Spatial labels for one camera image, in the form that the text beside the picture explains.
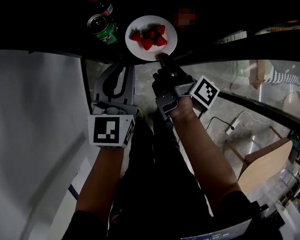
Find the gray floor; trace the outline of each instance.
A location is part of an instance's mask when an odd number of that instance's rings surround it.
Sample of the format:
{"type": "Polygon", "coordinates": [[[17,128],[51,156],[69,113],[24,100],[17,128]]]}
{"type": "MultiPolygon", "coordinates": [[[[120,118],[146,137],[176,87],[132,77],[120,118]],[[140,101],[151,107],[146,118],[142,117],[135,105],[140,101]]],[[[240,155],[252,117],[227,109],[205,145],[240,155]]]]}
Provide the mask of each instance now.
{"type": "MultiPolygon", "coordinates": [[[[204,74],[223,91],[233,92],[238,95],[264,102],[300,118],[300,86],[291,84],[262,84],[261,88],[256,90],[250,85],[238,85],[233,86],[233,88],[230,90],[229,87],[233,79],[229,80],[223,79],[222,76],[220,77],[220,75],[222,75],[220,74],[220,72],[223,72],[226,67],[229,67],[229,63],[231,62],[203,63],[198,65],[185,66],[182,68],[196,79],[199,79],[199,77],[204,74]]],[[[297,69],[300,68],[300,64],[298,64],[298,62],[283,63],[277,61],[273,64],[276,65],[276,67],[280,67],[280,70],[283,71],[283,73],[287,71],[287,67],[290,67],[291,71],[289,72],[289,74],[292,74],[292,72],[296,75],[297,73],[300,74],[300,70],[297,71],[297,69]]],[[[108,66],[109,65],[94,61],[86,61],[91,95],[93,93],[96,77],[98,77],[108,66]]],[[[160,64],[158,62],[153,62],[145,65],[137,65],[135,67],[134,104],[142,109],[150,126],[152,125],[152,122],[148,118],[148,114],[156,110],[156,97],[152,90],[152,75],[159,68],[160,64]]],[[[121,82],[122,79],[119,79],[119,84],[117,86],[118,90],[120,90],[121,82]]],[[[289,129],[285,128],[284,126],[271,121],[270,119],[249,109],[246,109],[245,107],[221,98],[216,99],[210,110],[208,110],[201,117],[201,122],[205,127],[207,127],[207,123],[209,122],[209,120],[212,117],[216,116],[230,123],[242,111],[249,112],[256,120],[252,119],[248,113],[243,113],[239,118],[239,125],[230,135],[227,135],[225,133],[227,125],[223,122],[220,122],[219,120],[213,120],[209,129],[207,130],[212,140],[220,148],[227,160],[232,165],[237,177],[239,176],[239,173],[241,171],[242,163],[228,148],[228,146],[225,145],[226,140],[231,141],[236,149],[243,156],[245,156],[279,140],[279,138],[271,131],[270,126],[273,126],[284,137],[289,133],[289,129]]],[[[182,144],[180,144],[180,149],[190,170],[192,170],[182,144]]],[[[129,148],[127,148],[125,151],[125,157],[122,165],[122,174],[124,174],[125,170],[128,167],[128,153],[129,148]]],[[[290,174],[290,172],[288,172],[288,170],[293,174],[296,174],[298,169],[299,167],[297,165],[292,165],[287,162],[287,169],[279,172],[273,178],[265,182],[265,184],[249,193],[247,197],[250,199],[250,201],[258,201],[260,205],[273,205],[275,202],[277,202],[278,197],[289,191],[287,185],[291,186],[296,181],[296,179],[290,174]]]]}

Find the soda can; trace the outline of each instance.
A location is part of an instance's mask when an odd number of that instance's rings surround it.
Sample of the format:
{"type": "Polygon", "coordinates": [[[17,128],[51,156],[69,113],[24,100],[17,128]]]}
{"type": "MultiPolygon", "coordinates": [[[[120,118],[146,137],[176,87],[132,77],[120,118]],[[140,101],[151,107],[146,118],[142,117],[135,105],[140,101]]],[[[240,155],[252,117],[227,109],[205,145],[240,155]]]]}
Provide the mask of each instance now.
{"type": "Polygon", "coordinates": [[[106,45],[111,45],[118,41],[114,22],[110,18],[103,17],[102,14],[93,15],[86,26],[90,33],[106,45]]]}

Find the forearm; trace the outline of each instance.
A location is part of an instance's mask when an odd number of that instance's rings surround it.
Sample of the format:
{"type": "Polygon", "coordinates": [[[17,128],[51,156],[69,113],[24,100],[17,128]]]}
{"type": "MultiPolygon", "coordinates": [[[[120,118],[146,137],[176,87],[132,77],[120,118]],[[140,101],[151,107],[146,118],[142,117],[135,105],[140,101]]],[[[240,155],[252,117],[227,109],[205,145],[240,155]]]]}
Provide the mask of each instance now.
{"type": "Polygon", "coordinates": [[[76,211],[98,216],[106,225],[120,179],[123,148],[101,148],[76,203],[76,211]]]}
{"type": "Polygon", "coordinates": [[[200,187],[215,210],[225,195],[240,190],[236,175],[194,112],[173,123],[200,187]]]}

